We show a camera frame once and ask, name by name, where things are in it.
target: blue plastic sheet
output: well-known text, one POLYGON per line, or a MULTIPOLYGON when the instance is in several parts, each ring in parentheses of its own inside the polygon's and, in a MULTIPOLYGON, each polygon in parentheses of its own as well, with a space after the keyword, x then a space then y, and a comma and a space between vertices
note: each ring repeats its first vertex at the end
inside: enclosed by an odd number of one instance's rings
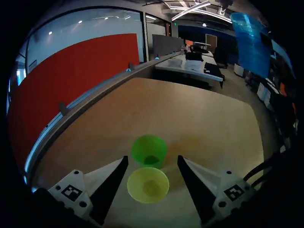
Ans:
POLYGON ((238 41, 241 67, 266 78, 271 52, 270 48, 262 43, 260 37, 260 33, 267 35, 266 27, 244 13, 232 13, 230 18, 238 41))

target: red wall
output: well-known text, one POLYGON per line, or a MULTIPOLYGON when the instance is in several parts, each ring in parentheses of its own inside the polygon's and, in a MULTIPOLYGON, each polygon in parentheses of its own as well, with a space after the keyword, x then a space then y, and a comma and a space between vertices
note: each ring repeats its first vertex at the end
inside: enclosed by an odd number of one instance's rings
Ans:
POLYGON ((191 41, 191 40, 185 40, 185 42, 186 42, 186 44, 189 45, 189 46, 193 45, 193 41, 191 41))
POLYGON ((139 64, 136 34, 103 36, 69 46, 37 65, 11 98, 8 127, 14 155, 23 170, 45 126, 66 105, 103 80, 139 64))

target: door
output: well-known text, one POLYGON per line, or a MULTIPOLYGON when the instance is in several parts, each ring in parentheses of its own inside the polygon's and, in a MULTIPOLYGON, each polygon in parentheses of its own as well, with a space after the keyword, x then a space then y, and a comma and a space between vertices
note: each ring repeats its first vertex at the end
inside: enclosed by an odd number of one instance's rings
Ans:
POLYGON ((217 47, 217 36, 206 34, 206 43, 210 45, 207 45, 207 50, 214 53, 214 50, 217 47))

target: wooden table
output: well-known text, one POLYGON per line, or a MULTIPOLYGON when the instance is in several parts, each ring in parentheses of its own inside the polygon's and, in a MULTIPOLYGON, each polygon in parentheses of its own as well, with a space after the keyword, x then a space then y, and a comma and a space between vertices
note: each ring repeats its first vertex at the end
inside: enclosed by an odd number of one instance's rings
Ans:
POLYGON ((177 156, 216 172, 241 177, 263 161, 252 108, 241 101, 191 86, 135 78, 109 93, 76 119, 38 165, 34 186, 49 188, 73 169, 83 173, 129 156, 129 166, 105 227, 200 227, 200 219, 177 166, 177 156), (163 171, 170 181, 164 200, 141 204, 126 182, 139 168, 131 146, 144 134, 168 145, 163 171))

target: yellow cup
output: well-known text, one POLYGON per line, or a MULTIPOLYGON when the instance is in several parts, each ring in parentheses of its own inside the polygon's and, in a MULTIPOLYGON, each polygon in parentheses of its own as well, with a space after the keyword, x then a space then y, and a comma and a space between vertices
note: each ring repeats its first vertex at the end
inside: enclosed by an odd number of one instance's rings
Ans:
POLYGON ((161 170, 143 167, 129 176, 127 189, 130 196, 138 202, 156 203, 168 193, 169 180, 161 170))

